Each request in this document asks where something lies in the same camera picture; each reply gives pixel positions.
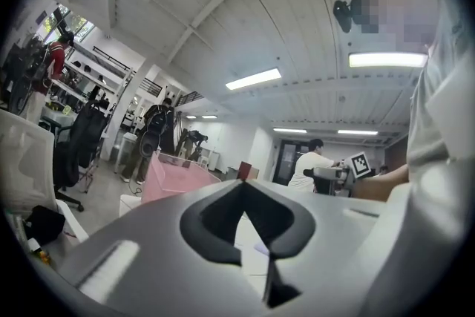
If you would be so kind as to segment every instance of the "fluorescent light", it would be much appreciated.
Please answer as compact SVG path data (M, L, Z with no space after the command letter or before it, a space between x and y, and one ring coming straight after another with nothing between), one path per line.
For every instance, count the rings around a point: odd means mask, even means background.
M339 134L349 135L377 135L377 131L358 131L358 130L338 130Z
M272 69L270 71L263 71L262 73L254 74L253 76L247 76L246 78L238 79L230 83L226 83L226 87L229 90L235 90L237 88L243 88L245 86L254 85L256 83L270 81L271 79L281 78L281 74L278 69Z
M296 130L293 128L274 128L275 132L292 132L293 134L306 134L307 130Z
M351 53L348 57L351 68L367 66L405 66L422 68L428 60L422 53Z

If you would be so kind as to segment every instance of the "white sleeve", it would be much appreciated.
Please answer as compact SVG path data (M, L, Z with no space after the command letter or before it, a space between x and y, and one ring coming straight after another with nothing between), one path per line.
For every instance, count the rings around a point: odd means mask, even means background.
M330 168L333 163L335 161L331 160L331 159L327 159L326 157L323 157L323 156L318 156L316 157L317 160L315 160L315 166L314 168L316 167L319 167L319 168Z

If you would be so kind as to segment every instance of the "door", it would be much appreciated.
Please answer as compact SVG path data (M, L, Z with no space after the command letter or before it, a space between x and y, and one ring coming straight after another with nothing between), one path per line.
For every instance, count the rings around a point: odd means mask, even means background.
M287 186L294 174L297 160L308 151L307 142L283 140L272 182Z

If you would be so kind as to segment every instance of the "office chair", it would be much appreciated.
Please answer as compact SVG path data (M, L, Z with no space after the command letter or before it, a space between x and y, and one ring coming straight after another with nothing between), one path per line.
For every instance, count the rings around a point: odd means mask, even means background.
M98 104L96 100L88 102L79 112L73 125L58 130L53 152L53 182L56 198L77 205L80 212L84 210L81 202L59 193L59 189L65 191L66 187L76 185L84 176L86 176L86 181L87 178L92 178L89 174L91 163L98 157L101 135L109 121L109 117L99 110ZM69 138L67 141L59 142L63 131L69 131ZM87 168L82 176L79 173L79 166Z

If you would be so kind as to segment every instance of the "white chair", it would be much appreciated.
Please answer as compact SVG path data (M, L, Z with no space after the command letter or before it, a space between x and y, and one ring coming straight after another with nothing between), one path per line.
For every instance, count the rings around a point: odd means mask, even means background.
M68 205L54 196L53 147L51 132L0 110L0 189L4 207L23 218L37 205L59 212L65 216L65 230L69 227L69 235L82 242L88 234Z

